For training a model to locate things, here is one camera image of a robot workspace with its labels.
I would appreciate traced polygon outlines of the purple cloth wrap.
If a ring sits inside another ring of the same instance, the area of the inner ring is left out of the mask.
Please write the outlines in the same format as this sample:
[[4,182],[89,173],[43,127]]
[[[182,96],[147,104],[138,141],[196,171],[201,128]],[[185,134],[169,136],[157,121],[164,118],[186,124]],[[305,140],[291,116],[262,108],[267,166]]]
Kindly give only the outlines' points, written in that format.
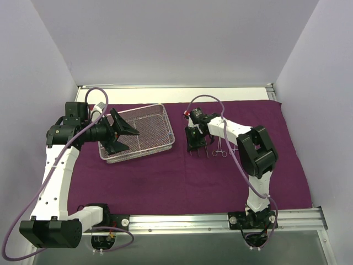
[[[183,112],[186,103],[165,105],[175,135],[164,152],[108,164],[97,143],[82,146],[68,194],[68,212],[81,205],[105,203],[113,214],[183,215],[244,210],[248,186],[233,159],[213,157],[208,150],[186,150]],[[281,105],[272,100],[199,103],[205,113],[247,126],[264,126],[279,154],[270,179],[270,195],[279,209],[312,206],[309,185],[291,141]]]

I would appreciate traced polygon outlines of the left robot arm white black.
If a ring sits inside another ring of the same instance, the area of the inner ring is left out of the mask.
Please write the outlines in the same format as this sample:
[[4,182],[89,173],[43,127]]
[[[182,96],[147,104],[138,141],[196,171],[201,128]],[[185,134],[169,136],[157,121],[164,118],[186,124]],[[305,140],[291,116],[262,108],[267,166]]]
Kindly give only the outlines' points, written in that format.
[[100,114],[90,118],[86,102],[67,102],[65,115],[46,134],[44,187],[28,221],[21,221],[19,232],[36,248],[76,248],[82,233],[96,228],[106,231],[113,222],[107,204],[88,204],[70,215],[68,193],[76,160],[86,142],[98,142],[110,155],[129,147],[118,142],[122,135],[139,135],[115,109],[112,122]]

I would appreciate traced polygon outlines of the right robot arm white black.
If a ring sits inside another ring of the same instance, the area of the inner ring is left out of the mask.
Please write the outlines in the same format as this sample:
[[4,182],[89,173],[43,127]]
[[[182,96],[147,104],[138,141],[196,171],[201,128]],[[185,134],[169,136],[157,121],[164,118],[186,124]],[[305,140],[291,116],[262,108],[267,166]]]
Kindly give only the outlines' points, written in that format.
[[256,228],[265,221],[270,210],[270,178],[279,158],[267,130],[259,125],[250,127],[232,122],[217,113],[205,114],[201,108],[185,111],[187,151],[207,147],[206,137],[224,139],[227,146],[234,144],[240,160],[237,166],[249,186],[245,205],[245,221]]

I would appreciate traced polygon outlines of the metal mesh instrument tray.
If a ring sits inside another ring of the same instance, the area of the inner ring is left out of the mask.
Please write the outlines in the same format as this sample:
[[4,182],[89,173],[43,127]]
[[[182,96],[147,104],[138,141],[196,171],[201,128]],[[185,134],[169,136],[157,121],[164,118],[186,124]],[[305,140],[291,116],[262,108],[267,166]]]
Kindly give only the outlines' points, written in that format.
[[166,151],[175,143],[174,132],[164,105],[153,104],[124,110],[119,112],[119,115],[140,134],[120,136],[118,142],[127,145],[129,149],[114,155],[108,154],[99,143],[100,158],[106,163],[117,163]]

